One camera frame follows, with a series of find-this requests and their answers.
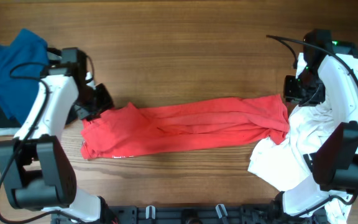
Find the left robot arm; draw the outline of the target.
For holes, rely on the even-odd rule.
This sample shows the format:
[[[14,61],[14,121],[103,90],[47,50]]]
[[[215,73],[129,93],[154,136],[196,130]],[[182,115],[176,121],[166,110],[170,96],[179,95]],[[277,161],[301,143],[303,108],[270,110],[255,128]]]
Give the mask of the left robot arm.
[[[60,144],[72,107],[80,119],[94,119],[111,106],[103,86],[88,84],[87,68],[75,65],[45,67],[37,78],[39,93],[30,114],[10,141],[0,142],[0,191],[12,208],[39,211],[24,220],[47,215],[77,223],[119,223],[106,201],[77,186],[75,171]],[[0,212],[0,221],[9,223]]]

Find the red printed t-shirt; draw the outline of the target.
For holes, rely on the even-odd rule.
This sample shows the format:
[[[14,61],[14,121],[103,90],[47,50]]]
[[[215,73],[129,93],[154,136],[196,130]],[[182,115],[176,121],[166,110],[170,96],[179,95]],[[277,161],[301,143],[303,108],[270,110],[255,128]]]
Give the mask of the red printed t-shirt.
[[[264,138],[280,144],[289,130],[287,107],[280,95],[153,108],[128,103],[83,123],[81,155],[117,159],[240,146]]]

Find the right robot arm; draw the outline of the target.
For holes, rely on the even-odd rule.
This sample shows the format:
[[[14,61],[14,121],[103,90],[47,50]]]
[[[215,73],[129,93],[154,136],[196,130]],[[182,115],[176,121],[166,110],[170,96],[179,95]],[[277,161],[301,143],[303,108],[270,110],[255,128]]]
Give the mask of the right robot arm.
[[[331,31],[314,29],[303,40],[302,67],[286,76],[284,99],[300,107],[331,105],[335,130],[306,161],[311,175],[272,201],[274,218],[301,219],[337,199],[351,205],[358,196],[358,49],[334,40]]]

